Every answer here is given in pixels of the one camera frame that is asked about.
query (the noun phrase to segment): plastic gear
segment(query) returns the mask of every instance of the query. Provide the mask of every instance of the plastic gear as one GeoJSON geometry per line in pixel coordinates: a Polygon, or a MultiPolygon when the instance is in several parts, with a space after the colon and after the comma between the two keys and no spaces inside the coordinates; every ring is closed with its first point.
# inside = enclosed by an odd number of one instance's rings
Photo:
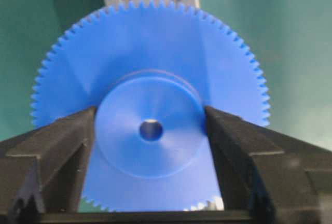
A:
{"type": "Polygon", "coordinates": [[[100,9],[42,64],[37,127],[98,106],[82,196],[110,211],[180,211],[220,196],[204,105],[268,124],[268,89],[249,47],[183,4],[100,9]]]}

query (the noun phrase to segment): blue plastic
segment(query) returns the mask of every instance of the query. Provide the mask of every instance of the blue plastic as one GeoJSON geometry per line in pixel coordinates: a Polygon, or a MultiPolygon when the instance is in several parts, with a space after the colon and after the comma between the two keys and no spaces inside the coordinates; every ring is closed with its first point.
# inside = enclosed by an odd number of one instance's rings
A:
{"type": "Polygon", "coordinates": [[[43,65],[32,95],[37,127],[99,106],[83,196],[110,211],[183,210],[220,195],[204,105],[268,124],[249,48],[182,4],[101,9],[60,37],[43,65]]]}

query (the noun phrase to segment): gear tooth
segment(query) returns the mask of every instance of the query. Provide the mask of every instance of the gear tooth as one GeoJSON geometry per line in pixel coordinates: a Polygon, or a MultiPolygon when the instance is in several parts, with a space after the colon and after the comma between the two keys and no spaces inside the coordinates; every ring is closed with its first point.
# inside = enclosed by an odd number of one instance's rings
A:
{"type": "Polygon", "coordinates": [[[105,207],[105,206],[103,206],[103,205],[100,205],[100,207],[99,207],[99,208],[100,208],[100,210],[101,210],[101,211],[107,211],[107,210],[106,210],[106,209],[107,209],[107,207],[105,207]]]}
{"type": "Polygon", "coordinates": [[[139,9],[144,9],[144,8],[145,8],[144,0],[139,0],[139,9]]]}
{"type": "Polygon", "coordinates": [[[32,112],[30,113],[30,116],[32,116],[32,117],[38,117],[38,113],[37,113],[37,111],[32,111],[32,112]]]}
{"type": "Polygon", "coordinates": [[[188,9],[187,9],[187,12],[188,13],[191,13],[191,14],[194,14],[196,11],[196,8],[192,5],[189,5],[188,9]]]}
{"type": "Polygon", "coordinates": [[[33,93],[33,94],[31,94],[30,98],[33,99],[33,100],[35,100],[35,101],[37,101],[38,98],[39,98],[39,96],[38,96],[37,93],[33,93]]]}
{"type": "Polygon", "coordinates": [[[255,55],[253,53],[251,53],[250,51],[248,51],[247,53],[245,53],[245,56],[249,59],[252,60],[253,58],[255,58],[255,55]]]}
{"type": "Polygon", "coordinates": [[[117,11],[116,11],[116,9],[114,8],[113,5],[110,5],[110,6],[107,7],[107,12],[106,13],[107,14],[116,14],[117,11]]]}
{"type": "Polygon", "coordinates": [[[119,9],[119,12],[125,12],[125,11],[127,11],[126,5],[123,2],[119,3],[118,9],[119,9]]]}
{"type": "Polygon", "coordinates": [[[264,84],[266,82],[266,79],[263,76],[258,76],[257,77],[259,84],[264,84]]]}
{"type": "Polygon", "coordinates": [[[34,102],[30,103],[30,106],[31,106],[33,109],[37,109],[38,104],[37,104],[36,101],[34,101],[34,102]]]}
{"type": "Polygon", "coordinates": [[[257,68],[259,66],[259,62],[257,62],[255,59],[250,60],[250,64],[253,68],[257,68]]]}
{"type": "Polygon", "coordinates": [[[262,93],[261,96],[265,102],[267,102],[270,99],[270,96],[267,93],[262,93]]]}
{"type": "Polygon", "coordinates": [[[37,119],[33,119],[31,121],[31,124],[34,125],[35,127],[38,126],[38,120],[37,119]]]}
{"type": "Polygon", "coordinates": [[[222,28],[220,28],[220,29],[221,29],[226,35],[232,33],[232,30],[231,30],[230,27],[229,27],[228,25],[226,25],[226,24],[224,24],[224,25],[222,26],[222,28]]]}
{"type": "Polygon", "coordinates": [[[47,72],[47,69],[45,69],[44,67],[41,67],[37,71],[40,75],[44,75],[47,72]]]}
{"type": "Polygon", "coordinates": [[[65,36],[67,37],[67,39],[71,38],[74,35],[74,32],[72,31],[72,29],[66,30],[64,32],[65,36]]]}
{"type": "Polygon", "coordinates": [[[90,23],[95,23],[99,20],[99,15],[97,15],[97,12],[93,12],[87,19],[90,20],[90,23]]]}
{"type": "Polygon", "coordinates": [[[64,36],[60,36],[60,37],[58,38],[58,42],[57,42],[57,44],[58,44],[58,46],[62,47],[62,46],[65,44],[66,41],[67,41],[67,40],[65,39],[64,36]]]}
{"type": "Polygon", "coordinates": [[[56,52],[55,51],[49,51],[46,53],[46,59],[44,59],[43,61],[51,61],[54,57],[56,56],[56,52]]]}
{"type": "Polygon", "coordinates": [[[51,64],[51,62],[49,60],[47,60],[47,59],[44,59],[44,60],[41,61],[41,64],[44,67],[48,67],[51,64]]]}
{"type": "Polygon", "coordinates": [[[87,26],[90,23],[91,23],[90,16],[87,16],[86,18],[82,18],[80,20],[80,22],[79,22],[79,24],[81,25],[81,27],[87,26]]]}
{"type": "Polygon", "coordinates": [[[91,203],[92,203],[92,206],[94,206],[94,207],[98,207],[99,206],[99,202],[92,201],[91,203]]]}
{"type": "Polygon", "coordinates": [[[259,67],[255,68],[254,72],[256,73],[257,77],[259,77],[263,74],[263,70],[261,70],[259,67]]]}
{"type": "Polygon", "coordinates": [[[264,84],[259,86],[259,89],[261,91],[261,93],[266,93],[267,91],[269,91],[269,88],[267,86],[265,86],[264,84]]]}
{"type": "Polygon", "coordinates": [[[52,49],[51,49],[50,52],[52,52],[53,54],[56,54],[56,53],[58,53],[59,48],[60,48],[60,46],[58,45],[58,43],[53,44],[53,45],[52,45],[52,49]]]}
{"type": "Polygon", "coordinates": [[[165,1],[164,0],[159,0],[158,7],[161,9],[165,8],[165,1]]]}
{"type": "Polygon", "coordinates": [[[217,27],[217,29],[222,29],[224,25],[219,19],[216,19],[213,24],[217,27]]]}
{"type": "Polygon", "coordinates": [[[271,107],[271,105],[269,104],[268,100],[265,100],[263,102],[263,110],[267,110],[271,107]]]}
{"type": "Polygon", "coordinates": [[[266,127],[270,124],[270,121],[268,120],[268,118],[263,118],[263,122],[262,122],[262,126],[266,127]]]}
{"type": "Polygon", "coordinates": [[[247,54],[250,51],[250,47],[244,42],[240,45],[240,48],[243,50],[244,54],[247,54]]]}
{"type": "Polygon", "coordinates": [[[237,42],[237,44],[239,45],[239,48],[242,49],[244,47],[244,40],[242,38],[240,38],[239,36],[237,36],[234,41],[237,42]]]}
{"type": "Polygon", "coordinates": [[[175,10],[175,4],[173,1],[169,1],[168,3],[168,8],[172,9],[172,10],[175,10]]]}
{"type": "Polygon", "coordinates": [[[195,16],[197,16],[197,15],[198,15],[198,13],[199,13],[199,11],[200,11],[200,9],[199,9],[199,8],[195,8],[195,10],[193,11],[193,14],[194,14],[195,16]]]}
{"type": "Polygon", "coordinates": [[[36,78],[35,78],[35,82],[37,82],[37,83],[41,83],[43,81],[43,77],[42,76],[40,76],[40,75],[38,75],[36,78]]]}
{"type": "Polygon", "coordinates": [[[80,28],[81,27],[77,23],[74,23],[72,25],[71,32],[75,34],[80,28]]]}
{"type": "Polygon", "coordinates": [[[209,23],[213,24],[213,23],[215,22],[215,17],[212,16],[211,14],[208,14],[207,17],[206,17],[206,20],[207,20],[209,23]]]}
{"type": "Polygon", "coordinates": [[[84,200],[88,203],[88,204],[92,204],[93,203],[93,200],[87,198],[87,197],[84,197],[84,200]]]}
{"type": "Polygon", "coordinates": [[[181,2],[177,3],[177,11],[185,12],[185,9],[186,9],[186,6],[183,3],[181,3],[181,2]]]}
{"type": "Polygon", "coordinates": [[[239,40],[238,34],[235,31],[229,30],[227,35],[230,36],[235,42],[239,40]]]}
{"type": "Polygon", "coordinates": [[[196,15],[199,19],[205,19],[205,13],[201,9],[196,11],[196,15]]]}
{"type": "Polygon", "coordinates": [[[270,116],[271,116],[271,114],[269,113],[269,111],[267,109],[263,110],[263,118],[268,118],[270,116]]]}
{"type": "Polygon", "coordinates": [[[135,4],[134,0],[130,0],[128,2],[128,9],[131,9],[131,10],[136,9],[136,4],[135,4]]]}
{"type": "Polygon", "coordinates": [[[104,19],[107,17],[106,7],[103,9],[98,10],[99,18],[104,19]]]}
{"type": "Polygon", "coordinates": [[[34,85],[34,86],[32,86],[32,90],[34,90],[35,92],[39,92],[40,91],[40,86],[39,85],[34,85]]]}
{"type": "Polygon", "coordinates": [[[154,9],[155,8],[155,1],[154,0],[149,0],[149,4],[147,8],[154,9]]]}

